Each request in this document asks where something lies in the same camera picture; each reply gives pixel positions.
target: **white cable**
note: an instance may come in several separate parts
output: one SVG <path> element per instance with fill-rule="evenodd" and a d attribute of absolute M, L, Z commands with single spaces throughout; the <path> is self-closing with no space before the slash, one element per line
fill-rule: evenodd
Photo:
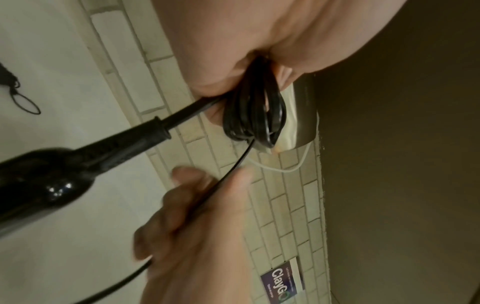
<path fill-rule="evenodd" d="M 252 164 L 260 167 L 260 168 L 263 168 L 263 169 L 266 169 L 266 170 L 271 170 L 271 171 L 275 171 L 275 172 L 282 172 L 282 173 L 290 173 L 290 172 L 294 172 L 294 171 L 297 171 L 304 163 L 306 157 L 307 157 L 307 153 L 310 149 L 310 146 L 312 145 L 312 142 L 309 142 L 307 145 L 306 145 L 306 148 L 305 148 L 305 152 L 303 153 L 303 156 L 301 157 L 301 160 L 300 162 L 298 163 L 297 166 L 293 167 L 293 168 L 290 168 L 290 169 L 277 169 L 277 168 L 272 168 L 272 167 L 268 167 L 268 166 L 265 166 L 265 165 L 262 165 L 260 164 L 259 162 L 256 162 L 254 161 L 253 159 L 251 158 L 247 158 L 247 160 L 249 162 L 251 162 Z"/>

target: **sign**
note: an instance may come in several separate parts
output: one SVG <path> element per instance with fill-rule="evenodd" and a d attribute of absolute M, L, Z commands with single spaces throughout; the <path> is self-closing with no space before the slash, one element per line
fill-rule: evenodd
<path fill-rule="evenodd" d="M 302 273 L 296 256 L 261 276 L 270 304 L 279 304 L 304 289 Z"/>

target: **brick wall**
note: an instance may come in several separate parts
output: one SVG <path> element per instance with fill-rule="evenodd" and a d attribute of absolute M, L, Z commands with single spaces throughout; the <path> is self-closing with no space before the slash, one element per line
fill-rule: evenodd
<path fill-rule="evenodd" d="M 65 3 L 132 126 L 154 116 L 167 117 L 193 101 L 150 0 Z M 180 125 L 171 135 L 171 140 L 147 152 L 166 189 L 173 187 L 169 172 L 174 167 L 194 165 L 220 177 L 246 148 L 245 143 L 232 142 L 204 115 Z M 249 157 L 287 169 L 298 164 L 304 151 L 305 147 L 280 155 L 251 151 Z M 288 303 L 330 303 L 319 154 L 316 138 L 298 171 L 277 173 L 255 168 L 244 233 L 252 303 L 268 303 L 260 274 L 296 255 L 306 291 Z"/>

